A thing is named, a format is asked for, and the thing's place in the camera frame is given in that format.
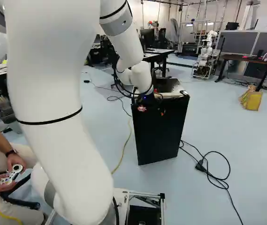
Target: monitor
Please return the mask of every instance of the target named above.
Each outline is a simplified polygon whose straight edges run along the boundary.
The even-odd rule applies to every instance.
[[[100,34],[97,34],[97,35],[96,35],[96,38],[95,38],[94,43],[95,43],[95,44],[101,43],[101,36],[100,36]]]
[[[150,48],[153,46],[155,41],[155,32],[154,29],[143,29],[141,30],[141,36],[145,41],[146,48]]]

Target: black pedestal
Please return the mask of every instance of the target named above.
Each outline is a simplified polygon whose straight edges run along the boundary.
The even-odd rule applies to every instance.
[[[145,112],[131,106],[138,165],[177,157],[189,100],[189,95],[164,98]]]

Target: white controller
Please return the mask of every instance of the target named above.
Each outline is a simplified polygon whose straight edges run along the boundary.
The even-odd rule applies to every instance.
[[[0,185],[6,184],[9,185],[11,184],[17,176],[20,174],[20,172],[23,170],[23,166],[20,164],[14,164],[12,166],[12,171],[9,173],[9,175],[6,178],[2,178],[0,180]]]

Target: floor cable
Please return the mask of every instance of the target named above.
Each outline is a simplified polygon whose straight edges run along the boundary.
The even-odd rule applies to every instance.
[[[229,189],[229,185],[228,185],[228,183],[225,181],[225,180],[228,179],[228,177],[229,177],[229,175],[230,175],[230,172],[231,172],[231,167],[230,167],[230,163],[229,163],[228,159],[227,159],[223,154],[221,154],[221,153],[219,153],[219,152],[217,152],[217,151],[210,151],[210,152],[206,153],[205,155],[203,155],[203,154],[202,154],[202,153],[201,153],[195,146],[193,146],[193,145],[191,145],[191,144],[189,144],[189,143],[187,143],[187,142],[185,142],[185,141],[183,141],[183,140],[181,140],[181,144],[182,144],[182,145],[179,146],[179,148],[180,148],[181,150],[183,150],[186,154],[188,154],[190,157],[192,157],[192,158],[197,162],[197,164],[196,164],[196,166],[195,166],[195,169],[196,169],[196,170],[199,170],[199,171],[201,171],[201,172],[203,172],[203,173],[205,173],[205,174],[206,174],[206,177],[207,177],[207,179],[208,179],[208,181],[209,181],[211,184],[213,184],[215,187],[217,187],[217,188],[219,188],[219,189],[226,190],[227,194],[229,195],[229,199],[230,199],[230,201],[231,201],[232,207],[233,207],[233,209],[235,210],[235,212],[236,212],[236,214],[237,214],[237,216],[238,216],[238,218],[239,218],[239,220],[240,220],[240,222],[241,222],[241,225],[244,225],[244,224],[243,224],[243,221],[242,221],[242,219],[241,219],[241,217],[240,217],[240,215],[239,215],[239,213],[238,213],[238,211],[237,211],[237,209],[236,209],[236,207],[235,207],[235,205],[234,205],[234,203],[233,203],[233,200],[232,200],[232,197],[231,197],[231,195],[230,195],[230,192],[228,191],[228,189]],[[202,159],[201,159],[200,161],[198,161],[192,154],[190,154],[190,153],[187,152],[185,149],[183,149],[184,144],[187,144],[187,145],[193,147],[193,148],[199,153],[199,155],[202,157]],[[212,153],[214,153],[214,154],[218,154],[218,155],[222,156],[222,157],[226,160],[226,162],[227,162],[227,164],[228,164],[228,167],[229,167],[229,172],[228,172],[228,174],[227,174],[227,176],[226,176],[225,178],[219,178],[219,177],[216,177],[216,176],[212,175],[212,174],[209,172],[209,170],[208,170],[208,160],[207,160],[206,157],[207,157],[207,155],[212,154]],[[215,180],[219,185],[216,185],[215,183],[213,183],[212,179]]]
[[[118,91],[113,90],[113,89],[103,88],[103,87],[99,87],[99,86],[95,85],[95,84],[92,82],[92,78],[91,78],[91,76],[90,76],[90,80],[88,80],[88,81],[89,81],[90,83],[92,83],[96,88],[102,88],[102,89],[106,89],[106,90],[110,90],[110,91],[118,92]],[[114,102],[114,101],[120,100],[121,103],[122,103],[122,108],[123,108],[124,112],[130,117],[129,120],[128,120],[128,126],[129,126],[129,128],[130,128],[130,133],[129,133],[129,136],[128,136],[128,138],[126,139],[126,142],[125,142],[125,144],[124,144],[124,146],[123,146],[121,158],[120,158],[120,160],[119,160],[117,166],[112,170],[111,174],[114,174],[114,173],[119,169],[119,167],[120,167],[120,165],[121,165],[121,163],[122,163],[122,161],[123,161],[123,158],[124,158],[125,148],[126,148],[126,146],[127,146],[127,144],[128,144],[128,141],[129,141],[129,139],[131,138],[131,135],[132,135],[132,127],[131,127],[131,125],[130,125],[132,116],[131,116],[131,115],[125,110],[125,108],[124,108],[124,103],[123,103],[123,101],[122,101],[122,98],[123,98],[123,97],[124,97],[124,96],[120,96],[120,97],[118,97],[118,96],[109,96],[109,97],[106,99],[106,100],[109,101],[109,102]]]

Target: office chair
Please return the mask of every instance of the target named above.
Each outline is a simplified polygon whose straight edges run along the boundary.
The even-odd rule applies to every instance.
[[[156,70],[160,70],[160,71],[162,72],[163,69],[162,69],[161,65],[163,64],[163,61],[157,61],[156,63],[158,64],[158,67],[155,67],[155,68],[154,68],[154,71],[156,71]]]
[[[160,33],[159,33],[159,48],[160,49],[166,49],[167,48],[167,45],[168,45],[168,40],[166,39],[166,28],[161,28],[160,29]],[[163,64],[163,61],[157,61],[156,62],[159,66],[158,67],[155,67],[154,70],[157,71],[157,70],[160,70],[162,71],[162,67],[161,65]]]

